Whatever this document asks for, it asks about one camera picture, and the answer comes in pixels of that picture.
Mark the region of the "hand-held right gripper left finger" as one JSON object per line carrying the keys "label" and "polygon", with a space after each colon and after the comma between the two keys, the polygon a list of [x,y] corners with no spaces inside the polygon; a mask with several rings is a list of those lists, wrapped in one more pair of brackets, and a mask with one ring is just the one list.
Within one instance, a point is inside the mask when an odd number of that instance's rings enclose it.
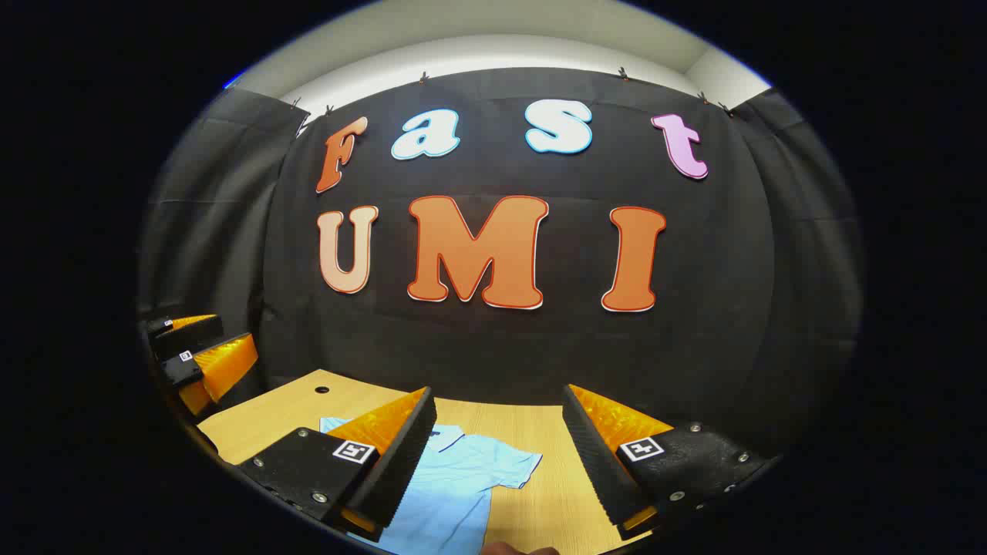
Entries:
{"label": "hand-held right gripper left finger", "polygon": [[237,467],[317,523],[377,541],[394,520],[436,418],[433,390],[423,387],[332,431],[299,426]]}

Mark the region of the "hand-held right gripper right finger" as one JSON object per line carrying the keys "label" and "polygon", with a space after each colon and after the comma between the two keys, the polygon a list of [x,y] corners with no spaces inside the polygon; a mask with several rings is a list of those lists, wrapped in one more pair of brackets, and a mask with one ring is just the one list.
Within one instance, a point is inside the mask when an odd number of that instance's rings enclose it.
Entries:
{"label": "hand-held right gripper right finger", "polygon": [[663,422],[574,384],[563,398],[574,447],[622,540],[680,530],[770,467],[768,457],[705,422]]}

